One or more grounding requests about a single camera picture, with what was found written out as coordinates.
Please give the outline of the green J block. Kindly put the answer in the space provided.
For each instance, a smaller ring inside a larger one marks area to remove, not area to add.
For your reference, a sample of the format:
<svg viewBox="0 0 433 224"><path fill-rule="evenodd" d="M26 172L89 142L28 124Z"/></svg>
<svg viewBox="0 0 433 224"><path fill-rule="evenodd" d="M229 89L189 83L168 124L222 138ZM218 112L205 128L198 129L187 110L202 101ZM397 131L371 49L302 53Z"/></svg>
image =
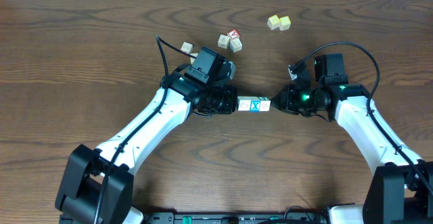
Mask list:
<svg viewBox="0 0 433 224"><path fill-rule="evenodd" d="M271 100L268 99L267 97L259 97L259 100L260 100L259 111L260 112L268 112L270 110L270 107L271 107Z"/></svg>

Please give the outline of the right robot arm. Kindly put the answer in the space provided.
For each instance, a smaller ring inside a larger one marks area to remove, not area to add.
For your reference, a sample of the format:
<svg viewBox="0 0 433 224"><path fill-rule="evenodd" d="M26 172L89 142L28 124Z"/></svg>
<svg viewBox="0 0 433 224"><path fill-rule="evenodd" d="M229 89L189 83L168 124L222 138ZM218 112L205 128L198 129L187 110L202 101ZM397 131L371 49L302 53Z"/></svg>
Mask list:
<svg viewBox="0 0 433 224"><path fill-rule="evenodd" d="M342 54L317 56L314 68L316 88L305 62L290 65L292 83L272 98L272 105L304 117L326 112L350 135L373 174L364 203L327 208L327 222L431 223L432 163L403 143L364 86L349 83Z"/></svg>

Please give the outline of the blue X block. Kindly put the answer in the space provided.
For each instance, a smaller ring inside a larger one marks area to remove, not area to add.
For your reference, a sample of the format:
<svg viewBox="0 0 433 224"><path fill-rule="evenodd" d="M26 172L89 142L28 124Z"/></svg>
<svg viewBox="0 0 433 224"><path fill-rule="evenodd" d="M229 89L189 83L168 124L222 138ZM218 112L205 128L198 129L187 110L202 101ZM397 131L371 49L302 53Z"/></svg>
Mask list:
<svg viewBox="0 0 433 224"><path fill-rule="evenodd" d="M251 112L259 112L260 111L260 103L261 103L261 99L259 97L251 97L250 98L250 111Z"/></svg>

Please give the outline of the plain white block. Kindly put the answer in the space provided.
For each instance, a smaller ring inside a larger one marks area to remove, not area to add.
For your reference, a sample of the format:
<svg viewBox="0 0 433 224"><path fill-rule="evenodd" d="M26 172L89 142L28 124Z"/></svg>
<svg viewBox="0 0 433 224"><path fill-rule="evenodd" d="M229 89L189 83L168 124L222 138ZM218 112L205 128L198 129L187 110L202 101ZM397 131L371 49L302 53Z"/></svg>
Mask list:
<svg viewBox="0 0 433 224"><path fill-rule="evenodd" d="M251 105L251 99L246 96L238 96L238 110L239 111L249 111Z"/></svg>

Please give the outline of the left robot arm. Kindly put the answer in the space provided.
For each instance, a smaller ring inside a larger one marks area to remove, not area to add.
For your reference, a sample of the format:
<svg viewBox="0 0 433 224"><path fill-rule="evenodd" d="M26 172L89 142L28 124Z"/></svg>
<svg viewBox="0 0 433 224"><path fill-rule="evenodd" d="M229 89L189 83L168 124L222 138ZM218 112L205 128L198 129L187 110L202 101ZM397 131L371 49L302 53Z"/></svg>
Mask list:
<svg viewBox="0 0 433 224"><path fill-rule="evenodd" d="M203 47L192 64L166 74L152 101L123 130L95 149L81 144L68 158L55 207L60 223L143 223L132 205L134 176L156 146L191 114L237 108L229 85L235 64Z"/></svg>

